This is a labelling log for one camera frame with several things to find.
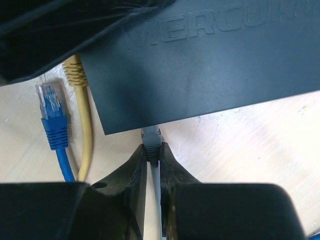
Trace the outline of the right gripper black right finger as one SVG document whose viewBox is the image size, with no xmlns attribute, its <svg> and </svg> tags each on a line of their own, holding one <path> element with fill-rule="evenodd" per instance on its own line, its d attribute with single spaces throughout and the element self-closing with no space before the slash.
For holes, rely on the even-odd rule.
<svg viewBox="0 0 320 240">
<path fill-rule="evenodd" d="M 162 235 L 168 240 L 304 240 L 287 192 L 269 183 L 203 183 L 159 155 Z"/>
</svg>

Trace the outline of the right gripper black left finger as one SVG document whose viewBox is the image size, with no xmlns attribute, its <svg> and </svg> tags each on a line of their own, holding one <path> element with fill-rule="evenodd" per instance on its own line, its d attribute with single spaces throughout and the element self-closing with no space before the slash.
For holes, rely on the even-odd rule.
<svg viewBox="0 0 320 240">
<path fill-rule="evenodd" d="M 94 184 L 3 183 L 3 240 L 141 240 L 147 155 L 139 145 L 119 168 Z"/>
</svg>

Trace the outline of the black network switch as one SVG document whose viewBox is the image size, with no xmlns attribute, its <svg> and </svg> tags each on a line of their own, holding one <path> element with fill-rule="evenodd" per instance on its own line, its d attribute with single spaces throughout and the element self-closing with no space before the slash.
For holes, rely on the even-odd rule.
<svg viewBox="0 0 320 240">
<path fill-rule="evenodd" d="M 178 0 L 81 52 L 104 133 L 317 91 L 317 0 Z"/>
</svg>

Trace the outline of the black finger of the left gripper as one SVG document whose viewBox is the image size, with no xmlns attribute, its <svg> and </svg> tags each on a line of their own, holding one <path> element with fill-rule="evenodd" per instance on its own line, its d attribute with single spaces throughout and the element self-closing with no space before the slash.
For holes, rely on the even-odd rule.
<svg viewBox="0 0 320 240">
<path fill-rule="evenodd" d="M 170 0 L 3 0 L 0 84 L 36 78 L 131 19 Z"/>
</svg>

